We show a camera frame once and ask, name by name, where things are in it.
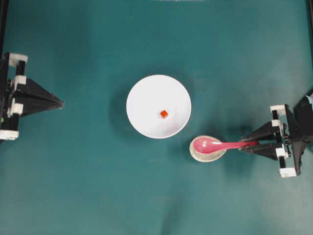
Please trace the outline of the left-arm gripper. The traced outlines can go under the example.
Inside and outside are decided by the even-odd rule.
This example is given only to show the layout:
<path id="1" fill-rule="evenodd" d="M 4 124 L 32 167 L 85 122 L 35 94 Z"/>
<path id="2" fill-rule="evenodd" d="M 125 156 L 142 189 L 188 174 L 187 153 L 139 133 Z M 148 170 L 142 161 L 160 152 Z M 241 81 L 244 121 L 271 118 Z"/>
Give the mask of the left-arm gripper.
<path id="1" fill-rule="evenodd" d="M 0 139 L 19 137 L 20 116 L 62 109 L 64 102 L 35 81 L 27 78 L 27 56 L 7 52 L 0 61 Z M 15 97 L 16 92 L 24 94 Z"/>

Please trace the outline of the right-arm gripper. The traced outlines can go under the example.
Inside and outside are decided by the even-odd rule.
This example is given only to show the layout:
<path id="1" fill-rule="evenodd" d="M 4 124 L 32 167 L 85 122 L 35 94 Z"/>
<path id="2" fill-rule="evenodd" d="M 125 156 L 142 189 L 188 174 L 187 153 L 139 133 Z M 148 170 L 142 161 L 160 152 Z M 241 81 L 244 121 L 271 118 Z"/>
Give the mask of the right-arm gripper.
<path id="1" fill-rule="evenodd" d="M 302 155 L 306 146 L 313 142 L 313 106 L 298 105 L 291 112 L 289 106 L 270 106 L 272 121 L 267 122 L 240 141 L 285 140 L 281 143 L 267 143 L 242 147 L 241 151 L 279 160 L 281 177 L 295 177 L 301 174 Z M 279 117 L 286 116 L 287 124 L 281 125 Z"/>

